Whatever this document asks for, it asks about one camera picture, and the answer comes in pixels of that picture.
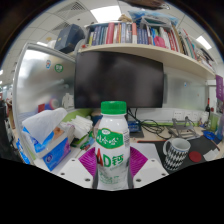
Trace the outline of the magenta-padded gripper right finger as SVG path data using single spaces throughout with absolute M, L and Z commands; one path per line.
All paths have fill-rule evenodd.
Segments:
M 168 176 L 167 171 L 157 159 L 148 159 L 133 147 L 130 148 L 129 169 L 134 188 L 146 186 Z

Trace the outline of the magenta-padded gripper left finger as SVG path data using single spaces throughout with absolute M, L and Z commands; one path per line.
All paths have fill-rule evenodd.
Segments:
M 79 158 L 71 158 L 59 171 L 59 176 L 84 188 L 92 188 L 97 172 L 95 148 Z

